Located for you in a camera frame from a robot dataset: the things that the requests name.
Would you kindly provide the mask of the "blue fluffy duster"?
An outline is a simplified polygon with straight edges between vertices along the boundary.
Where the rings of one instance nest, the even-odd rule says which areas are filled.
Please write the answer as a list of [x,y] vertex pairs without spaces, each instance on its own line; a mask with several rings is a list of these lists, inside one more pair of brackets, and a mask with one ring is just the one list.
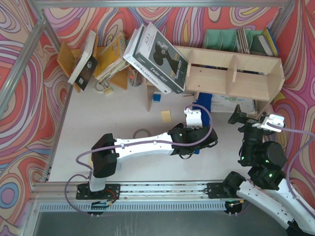
[[[211,100],[212,100],[212,94],[201,92],[199,94],[197,100],[194,102],[194,104],[203,106],[210,113],[211,112]],[[209,116],[204,109],[201,110],[201,120],[202,120],[203,126],[210,126],[211,120],[209,119]]]

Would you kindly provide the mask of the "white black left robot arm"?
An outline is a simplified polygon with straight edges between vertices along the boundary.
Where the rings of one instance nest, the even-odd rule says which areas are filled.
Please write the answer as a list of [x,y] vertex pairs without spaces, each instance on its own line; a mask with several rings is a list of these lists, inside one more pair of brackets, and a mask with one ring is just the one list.
[[108,149],[92,153],[93,173],[89,190],[104,190],[106,179],[115,173],[117,163],[129,158],[160,154],[178,155],[183,159],[185,155],[192,156],[196,150],[212,148],[217,143],[218,136],[210,125],[190,128],[179,123],[168,132],[138,139],[114,139],[113,134],[105,134],[92,147],[92,150]]

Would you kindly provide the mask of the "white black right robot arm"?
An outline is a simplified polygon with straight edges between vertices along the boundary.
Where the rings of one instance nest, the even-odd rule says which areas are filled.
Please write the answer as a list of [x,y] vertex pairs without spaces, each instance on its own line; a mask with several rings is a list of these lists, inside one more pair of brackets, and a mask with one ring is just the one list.
[[289,236],[313,236],[315,210],[292,187],[289,172],[283,171],[287,158],[282,145],[263,141],[264,136],[289,130],[284,117],[263,113],[260,119],[252,119],[236,105],[228,123],[243,124],[238,128],[244,134],[238,163],[250,168],[250,179],[230,172],[222,183],[224,193],[260,208],[281,224]]

